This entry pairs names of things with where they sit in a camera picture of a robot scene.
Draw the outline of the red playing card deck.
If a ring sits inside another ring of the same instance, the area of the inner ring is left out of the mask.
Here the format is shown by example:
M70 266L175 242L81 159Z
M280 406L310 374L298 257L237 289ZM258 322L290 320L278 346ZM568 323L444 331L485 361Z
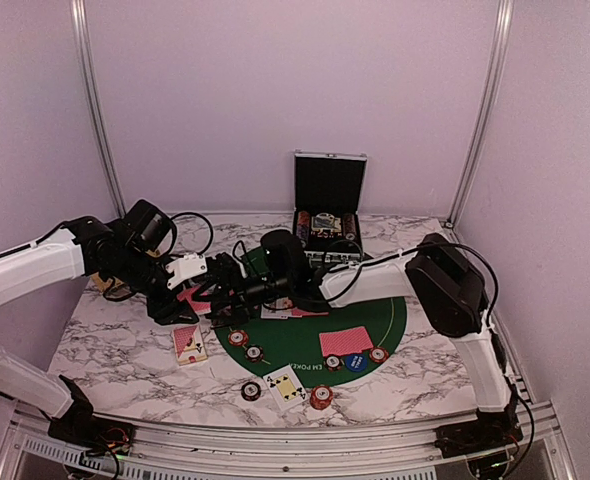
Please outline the red playing card deck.
M195 288L185 289L177 298L179 301L187 302L197 315L206 315L211 312L211 303L206 301L198 301L192 298Z

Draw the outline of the red 5 chips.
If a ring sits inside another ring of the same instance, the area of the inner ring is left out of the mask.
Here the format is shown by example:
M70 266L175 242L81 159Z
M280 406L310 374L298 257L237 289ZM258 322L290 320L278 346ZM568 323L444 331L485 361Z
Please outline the red 5 chips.
M228 343L231 346L243 347L249 342L249 336L244 330L233 330L228 334Z
M372 362L381 364L389 358L389 353L385 348L374 347L369 352L369 358Z

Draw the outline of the black 100 chips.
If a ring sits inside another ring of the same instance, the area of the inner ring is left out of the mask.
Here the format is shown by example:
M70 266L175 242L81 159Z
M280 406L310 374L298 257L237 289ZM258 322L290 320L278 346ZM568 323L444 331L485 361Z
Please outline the black 100 chips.
M324 367L329 372L338 372L345 368L344 360L340 356L329 355L324 359Z
M245 350L245 358L252 363L261 362L264 358L264 351L261 346L250 345Z

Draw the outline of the black red 100 chip stack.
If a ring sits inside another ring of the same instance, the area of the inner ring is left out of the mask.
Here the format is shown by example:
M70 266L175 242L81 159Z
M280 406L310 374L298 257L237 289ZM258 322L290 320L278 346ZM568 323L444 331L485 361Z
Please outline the black red 100 chip stack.
M241 387L241 396L244 400L254 402L261 396L261 386L255 381L248 381Z

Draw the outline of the four of clubs card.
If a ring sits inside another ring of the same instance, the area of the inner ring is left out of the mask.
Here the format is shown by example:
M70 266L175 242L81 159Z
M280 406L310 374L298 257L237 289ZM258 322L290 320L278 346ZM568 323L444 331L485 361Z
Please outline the four of clubs card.
M272 398L281 411L304 403L308 393L290 365L278 368L262 377Z

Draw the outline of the red yellow 5 chip stack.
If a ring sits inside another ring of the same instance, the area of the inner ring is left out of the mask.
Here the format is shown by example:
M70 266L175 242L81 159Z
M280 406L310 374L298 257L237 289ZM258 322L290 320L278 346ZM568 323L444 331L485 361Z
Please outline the red yellow 5 chip stack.
M333 401L333 391L329 386L318 385L311 390L310 405L316 410L328 408Z

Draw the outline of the blue small blind button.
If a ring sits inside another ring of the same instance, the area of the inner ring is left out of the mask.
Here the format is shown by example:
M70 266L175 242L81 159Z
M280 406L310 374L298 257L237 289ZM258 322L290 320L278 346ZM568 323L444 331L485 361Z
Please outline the blue small blind button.
M368 358L363 353L349 354L344 357L344 365L349 372L361 373L368 367Z

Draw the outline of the king of clubs card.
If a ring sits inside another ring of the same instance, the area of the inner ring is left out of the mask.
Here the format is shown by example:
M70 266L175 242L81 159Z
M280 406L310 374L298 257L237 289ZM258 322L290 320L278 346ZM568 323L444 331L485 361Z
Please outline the king of clubs card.
M283 315L281 311L269 309L265 306L261 308L260 318L263 320L281 320Z

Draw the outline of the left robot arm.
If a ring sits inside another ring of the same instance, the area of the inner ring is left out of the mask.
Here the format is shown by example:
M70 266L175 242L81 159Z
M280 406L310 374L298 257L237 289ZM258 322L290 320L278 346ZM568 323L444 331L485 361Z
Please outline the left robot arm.
M123 218L93 216L64 220L43 236L0 252L0 309L53 285L98 275L123 282L144 297L148 316L159 325L194 323L198 316L180 295L207 271L204 253L175 257L155 251L176 240L174 220L146 200ZM35 407L46 416L51 437L107 451L112 435L128 425L99 419L81 388L6 350L0 343L0 395Z

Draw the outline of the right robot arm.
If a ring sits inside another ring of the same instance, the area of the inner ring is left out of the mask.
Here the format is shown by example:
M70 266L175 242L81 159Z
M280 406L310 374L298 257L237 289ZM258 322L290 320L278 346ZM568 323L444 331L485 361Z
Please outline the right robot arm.
M262 237L243 259L207 260L210 319L225 350L258 376L288 366L326 408L330 387L353 381L388 361L406 329L406 302L419 302L434 331L455 346L476 399L472 421L441 427L445 457L496 448L522 438L517 389L490 314L485 262L432 233L407 251L353 264L308 262L286 230Z

